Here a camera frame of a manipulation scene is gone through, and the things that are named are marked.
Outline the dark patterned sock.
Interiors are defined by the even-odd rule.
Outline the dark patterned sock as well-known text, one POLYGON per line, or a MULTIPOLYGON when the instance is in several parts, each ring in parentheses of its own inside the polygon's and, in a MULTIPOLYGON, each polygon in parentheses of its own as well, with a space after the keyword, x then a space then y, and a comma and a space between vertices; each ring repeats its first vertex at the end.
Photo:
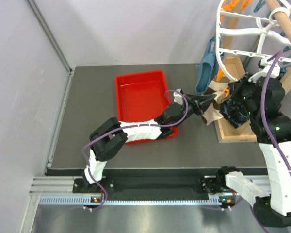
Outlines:
POLYGON ((234 128, 249 121, 251 113, 246 109, 243 99, 229 98, 220 105, 220 114, 234 128))

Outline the pink brown patterned sock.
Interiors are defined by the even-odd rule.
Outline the pink brown patterned sock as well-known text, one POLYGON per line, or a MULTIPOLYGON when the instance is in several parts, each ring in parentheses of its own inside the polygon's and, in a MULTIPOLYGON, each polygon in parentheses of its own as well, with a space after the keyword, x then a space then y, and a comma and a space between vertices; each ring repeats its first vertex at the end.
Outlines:
POLYGON ((226 92, 222 92, 222 91, 216 91, 214 92, 214 94, 216 95, 214 98, 214 101, 217 104, 222 104, 224 101, 226 101, 229 98, 229 95, 226 92))

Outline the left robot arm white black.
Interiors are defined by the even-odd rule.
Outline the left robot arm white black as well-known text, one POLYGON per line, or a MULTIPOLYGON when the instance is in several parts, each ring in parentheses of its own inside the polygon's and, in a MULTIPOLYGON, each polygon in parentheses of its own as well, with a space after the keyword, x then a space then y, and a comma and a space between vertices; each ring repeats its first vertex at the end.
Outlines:
POLYGON ((154 119, 124 122, 112 117, 90 135, 90 142, 84 146, 90 152, 83 174, 85 189, 92 193, 99 190, 106 163, 118 154, 125 143, 165 139, 191 115, 204 115, 215 99, 214 94, 190 95, 180 89, 174 90, 173 96, 174 100, 154 119))

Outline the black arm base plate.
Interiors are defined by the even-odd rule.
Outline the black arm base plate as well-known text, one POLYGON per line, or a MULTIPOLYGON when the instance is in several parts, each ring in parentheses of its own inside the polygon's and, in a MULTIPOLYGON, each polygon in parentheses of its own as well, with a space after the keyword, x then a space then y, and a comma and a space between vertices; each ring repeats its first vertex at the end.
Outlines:
POLYGON ((97 183, 90 184, 85 178, 77 178, 73 183, 73 193, 89 194, 103 193, 105 189, 108 194, 119 193, 124 190, 149 190, 151 193, 157 190, 184 190, 188 189, 194 193, 216 194, 230 192, 226 186, 219 186, 214 177, 194 176, 109 176, 97 183))

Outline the white clip hanger frame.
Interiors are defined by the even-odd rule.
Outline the white clip hanger frame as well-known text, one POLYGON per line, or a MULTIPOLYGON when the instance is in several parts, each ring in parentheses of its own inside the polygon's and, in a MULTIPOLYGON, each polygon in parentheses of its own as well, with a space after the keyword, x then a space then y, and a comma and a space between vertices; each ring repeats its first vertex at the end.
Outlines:
MULTIPOLYGON (((224 0, 219 2, 216 10, 215 38, 216 38, 216 58, 219 68, 224 72, 231 82, 236 82, 239 78, 232 74, 227 68, 229 58, 251 59, 271 57, 263 51, 263 47, 268 42, 287 52, 291 50, 291 42, 284 32, 284 25, 279 23, 276 13, 284 13, 291 22, 291 5, 286 0, 276 1, 277 10, 268 9, 267 13, 262 12, 262 8, 254 13, 253 10, 258 0, 253 0, 241 13, 221 11, 219 6, 224 0)), ((291 55, 281 56, 279 61, 283 64, 291 65, 291 55)))

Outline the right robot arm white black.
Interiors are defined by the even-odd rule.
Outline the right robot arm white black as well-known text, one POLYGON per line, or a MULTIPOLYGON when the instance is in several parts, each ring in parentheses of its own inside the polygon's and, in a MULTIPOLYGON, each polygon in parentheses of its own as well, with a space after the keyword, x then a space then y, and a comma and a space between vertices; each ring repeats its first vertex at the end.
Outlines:
POLYGON ((241 106, 263 153, 270 191, 264 190, 232 166, 216 172, 213 184, 222 192, 233 190, 252 207, 264 227, 291 226, 291 119, 281 113, 285 90, 279 80, 248 78, 230 83, 230 100, 241 106))

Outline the blue sock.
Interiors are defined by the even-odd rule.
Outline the blue sock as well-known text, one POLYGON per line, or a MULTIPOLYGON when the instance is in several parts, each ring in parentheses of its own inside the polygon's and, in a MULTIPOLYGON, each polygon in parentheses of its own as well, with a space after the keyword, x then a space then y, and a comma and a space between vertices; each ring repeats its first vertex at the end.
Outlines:
POLYGON ((206 92, 209 84, 219 71, 216 58, 216 38, 213 36, 207 43, 200 63, 196 64, 197 84, 195 90, 198 95, 206 92))

